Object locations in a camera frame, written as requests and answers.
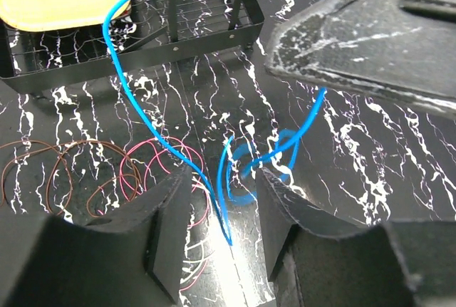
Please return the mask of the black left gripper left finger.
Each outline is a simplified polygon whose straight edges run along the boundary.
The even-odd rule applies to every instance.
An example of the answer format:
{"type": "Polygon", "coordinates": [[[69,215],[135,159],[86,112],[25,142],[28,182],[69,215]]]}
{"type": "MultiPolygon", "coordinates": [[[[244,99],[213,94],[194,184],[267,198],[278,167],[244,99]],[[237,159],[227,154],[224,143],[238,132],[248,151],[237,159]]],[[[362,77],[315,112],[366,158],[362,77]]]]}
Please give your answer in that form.
{"type": "Polygon", "coordinates": [[[181,166],[84,227],[53,220],[51,303],[177,303],[191,190],[181,166]]]}

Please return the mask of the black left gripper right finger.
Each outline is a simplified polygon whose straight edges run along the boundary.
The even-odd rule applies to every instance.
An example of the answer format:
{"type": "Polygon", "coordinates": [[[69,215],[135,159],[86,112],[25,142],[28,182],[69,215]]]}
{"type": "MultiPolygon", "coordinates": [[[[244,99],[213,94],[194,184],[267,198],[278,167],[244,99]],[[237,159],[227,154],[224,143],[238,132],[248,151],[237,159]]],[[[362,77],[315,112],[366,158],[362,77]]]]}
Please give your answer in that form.
{"type": "Polygon", "coordinates": [[[318,208],[266,168],[257,170],[256,188],[270,282],[277,280],[286,253],[301,241],[298,255],[317,278],[331,276],[357,286],[387,284],[387,252],[378,227],[352,224],[318,208]]]}

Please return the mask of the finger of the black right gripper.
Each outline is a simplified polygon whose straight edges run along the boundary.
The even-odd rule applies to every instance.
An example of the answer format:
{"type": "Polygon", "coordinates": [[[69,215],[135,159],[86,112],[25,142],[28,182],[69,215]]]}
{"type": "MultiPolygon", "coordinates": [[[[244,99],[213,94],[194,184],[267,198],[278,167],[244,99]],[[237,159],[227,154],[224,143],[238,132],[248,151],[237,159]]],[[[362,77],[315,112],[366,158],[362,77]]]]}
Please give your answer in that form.
{"type": "Polygon", "coordinates": [[[455,0],[321,0],[266,52],[275,76],[455,117],[455,0]]]}

